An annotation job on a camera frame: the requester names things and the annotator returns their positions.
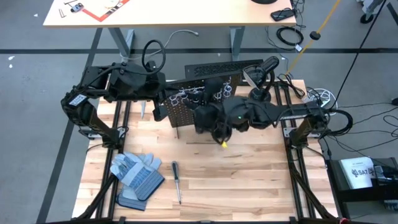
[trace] screwdriver handle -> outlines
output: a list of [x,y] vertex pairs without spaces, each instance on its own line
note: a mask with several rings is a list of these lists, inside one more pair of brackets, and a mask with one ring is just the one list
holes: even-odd
[[172,170],[173,170],[174,180],[177,181],[178,180],[178,164],[175,161],[172,162]]

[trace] table leg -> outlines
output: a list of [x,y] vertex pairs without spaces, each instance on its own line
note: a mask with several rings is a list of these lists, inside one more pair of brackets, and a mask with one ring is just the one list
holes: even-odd
[[118,46],[118,49],[120,50],[120,53],[122,54],[123,57],[129,57],[130,56],[130,50],[132,49],[132,43],[134,40],[134,29],[130,29],[127,32],[127,37],[126,39],[123,37],[123,34],[120,30],[120,28],[108,28],[109,32],[111,33],[111,36]]
[[239,60],[239,53],[241,52],[241,45],[245,28],[245,26],[230,28],[232,61],[234,62]]

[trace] wooden tabletop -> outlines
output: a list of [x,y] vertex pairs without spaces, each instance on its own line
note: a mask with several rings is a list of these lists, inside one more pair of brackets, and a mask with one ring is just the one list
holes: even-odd
[[[294,85],[305,89],[303,80],[294,80]],[[236,94],[247,96],[249,91],[250,87],[239,86]],[[271,95],[276,104],[273,90]],[[293,104],[301,103],[294,94],[291,98]],[[112,125],[115,105],[105,101],[99,103],[98,116],[108,126]],[[162,160],[159,172],[166,180],[150,197],[146,211],[116,204],[115,220],[124,216],[130,221],[287,221],[296,216],[281,127],[251,128],[245,133],[235,131],[228,148],[223,149],[214,144],[209,134],[196,134],[193,126],[178,128],[178,139],[176,129],[171,128],[167,118],[154,121],[150,105],[147,103],[144,119],[141,119],[141,103],[132,104],[124,150],[135,154],[153,153]],[[320,151],[315,139],[309,142],[311,148]],[[98,143],[101,141],[91,141],[90,145]],[[98,193],[106,153],[102,147],[88,152],[73,217],[79,216]],[[337,216],[325,161],[309,150],[304,150],[303,156],[310,188],[326,209]],[[177,161],[180,168],[181,205],[170,169],[172,161]],[[300,194],[304,214],[308,216],[304,194]],[[109,198],[110,190],[106,195],[104,216],[108,212]]]
[[[160,26],[293,26],[294,17],[275,22],[270,14],[291,8],[290,0],[257,4],[250,0],[130,0],[103,22],[84,12],[70,12],[65,2],[54,0],[44,21],[46,27],[160,27]],[[109,0],[78,0],[90,6]],[[61,18],[59,9],[66,17]]]

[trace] screwdriver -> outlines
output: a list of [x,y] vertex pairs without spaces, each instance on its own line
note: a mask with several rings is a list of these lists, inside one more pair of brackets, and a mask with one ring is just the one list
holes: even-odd
[[180,188],[178,187],[178,183],[180,182],[180,180],[178,179],[178,164],[175,161],[172,162],[172,170],[173,170],[175,185],[177,186],[178,202],[180,202],[181,205],[181,194],[180,194]]

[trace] work glove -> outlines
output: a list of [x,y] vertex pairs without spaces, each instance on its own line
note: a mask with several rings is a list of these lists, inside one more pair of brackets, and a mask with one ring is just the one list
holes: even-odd
[[120,182],[132,188],[140,201],[147,200],[164,181],[156,169],[145,165],[144,161],[130,152],[115,156],[111,172]]
[[[162,163],[159,158],[154,159],[154,155],[152,153],[139,155],[138,158],[142,160],[145,165],[155,170],[157,170]],[[147,201],[138,200],[134,190],[126,185],[123,185],[122,191],[116,197],[116,203],[123,207],[133,208],[141,211],[144,211],[147,206]]]

